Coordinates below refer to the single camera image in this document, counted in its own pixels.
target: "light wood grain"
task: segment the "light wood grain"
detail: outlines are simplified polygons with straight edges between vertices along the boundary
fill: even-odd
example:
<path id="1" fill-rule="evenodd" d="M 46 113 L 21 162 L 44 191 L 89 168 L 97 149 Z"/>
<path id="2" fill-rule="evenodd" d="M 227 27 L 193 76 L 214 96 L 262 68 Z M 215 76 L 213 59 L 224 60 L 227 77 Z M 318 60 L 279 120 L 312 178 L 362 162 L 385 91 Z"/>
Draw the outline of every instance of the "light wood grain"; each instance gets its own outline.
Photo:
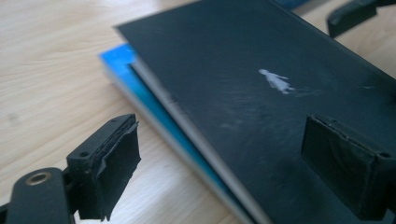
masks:
<path id="1" fill-rule="evenodd" d="M 108 119 L 137 113 L 142 161 L 111 223 L 237 223 L 237 218 L 104 76 L 97 55 L 123 41 L 114 25 L 190 0 L 0 3 L 0 203 L 35 169 L 64 158 Z M 324 30 L 324 2 L 304 18 Z M 396 9 L 338 40 L 396 77 Z"/>

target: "tabletop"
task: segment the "tabletop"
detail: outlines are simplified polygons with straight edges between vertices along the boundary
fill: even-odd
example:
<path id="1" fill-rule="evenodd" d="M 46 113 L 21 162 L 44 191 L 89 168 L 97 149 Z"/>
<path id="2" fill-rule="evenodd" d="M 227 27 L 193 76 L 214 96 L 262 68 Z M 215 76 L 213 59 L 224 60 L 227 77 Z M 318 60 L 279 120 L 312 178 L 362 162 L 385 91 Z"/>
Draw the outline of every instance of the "tabletop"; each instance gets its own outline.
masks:
<path id="1" fill-rule="evenodd" d="M 110 223 L 239 223 L 105 76 L 98 54 L 124 41 L 114 26 L 191 0 L 0 3 L 0 204 L 21 176 L 65 157 L 109 119 L 136 113 L 142 161 Z M 322 31 L 345 0 L 294 12 Z M 396 7 L 336 39 L 396 77 Z M 81 221 L 98 223 L 99 221 Z"/>

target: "black book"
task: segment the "black book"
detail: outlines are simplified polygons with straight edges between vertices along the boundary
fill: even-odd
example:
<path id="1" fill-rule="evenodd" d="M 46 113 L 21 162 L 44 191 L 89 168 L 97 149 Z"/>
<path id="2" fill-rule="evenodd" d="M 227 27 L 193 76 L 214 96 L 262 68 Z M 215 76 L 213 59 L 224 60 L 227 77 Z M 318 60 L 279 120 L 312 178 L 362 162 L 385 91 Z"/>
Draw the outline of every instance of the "black book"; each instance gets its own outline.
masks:
<path id="1" fill-rule="evenodd" d="M 253 222 L 362 222 L 303 161 L 305 120 L 337 119 L 393 156 L 392 77 L 271 1 L 206 0 L 119 29 L 137 74 Z"/>

